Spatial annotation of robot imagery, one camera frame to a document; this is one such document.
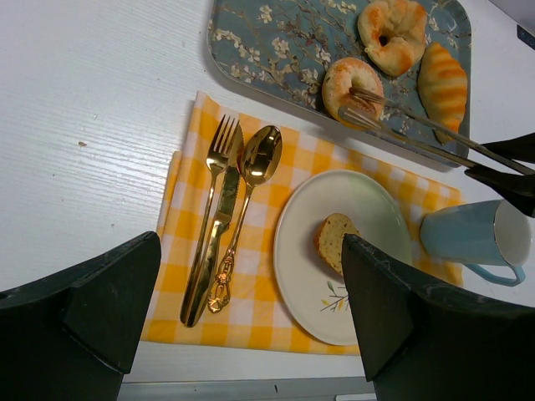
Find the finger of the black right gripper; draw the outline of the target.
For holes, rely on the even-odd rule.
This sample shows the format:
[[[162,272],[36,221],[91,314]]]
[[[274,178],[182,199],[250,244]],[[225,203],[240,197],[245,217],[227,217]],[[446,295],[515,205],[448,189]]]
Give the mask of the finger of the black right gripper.
[[[483,146],[509,160],[535,163],[535,133],[515,139],[485,143]]]
[[[465,174],[492,188],[525,216],[534,217],[534,175],[514,175],[486,166],[468,168]]]

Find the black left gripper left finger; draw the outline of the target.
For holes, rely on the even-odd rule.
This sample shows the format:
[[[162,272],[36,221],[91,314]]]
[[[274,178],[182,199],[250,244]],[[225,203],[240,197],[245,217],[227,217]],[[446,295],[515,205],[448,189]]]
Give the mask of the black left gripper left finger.
[[[115,400],[130,373],[161,263],[147,231],[1,293],[3,400]]]

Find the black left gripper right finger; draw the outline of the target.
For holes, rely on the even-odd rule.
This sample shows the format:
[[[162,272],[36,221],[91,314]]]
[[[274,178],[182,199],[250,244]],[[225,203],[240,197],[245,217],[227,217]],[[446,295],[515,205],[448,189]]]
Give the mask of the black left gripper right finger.
[[[380,400],[531,400],[534,311],[451,285],[356,235],[344,283]]]

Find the brown bread slice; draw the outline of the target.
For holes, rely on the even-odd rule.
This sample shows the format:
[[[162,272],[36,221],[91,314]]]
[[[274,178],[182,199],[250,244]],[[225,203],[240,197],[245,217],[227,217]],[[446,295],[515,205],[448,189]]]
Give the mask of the brown bread slice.
[[[333,213],[321,223],[313,239],[319,257],[340,276],[343,275],[342,246],[346,234],[361,236],[346,215]]]

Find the sugared ring donut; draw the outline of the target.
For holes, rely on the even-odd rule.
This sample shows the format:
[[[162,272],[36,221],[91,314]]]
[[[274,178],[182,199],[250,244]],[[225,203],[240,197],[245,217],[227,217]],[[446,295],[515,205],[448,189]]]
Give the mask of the sugared ring donut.
[[[330,64],[322,85],[322,97],[326,110],[341,124],[363,130],[363,127],[343,121],[338,116],[339,108],[348,106],[378,120],[384,106],[353,96],[351,88],[362,88],[381,97],[384,88],[380,76],[366,62],[357,58],[342,58]]]

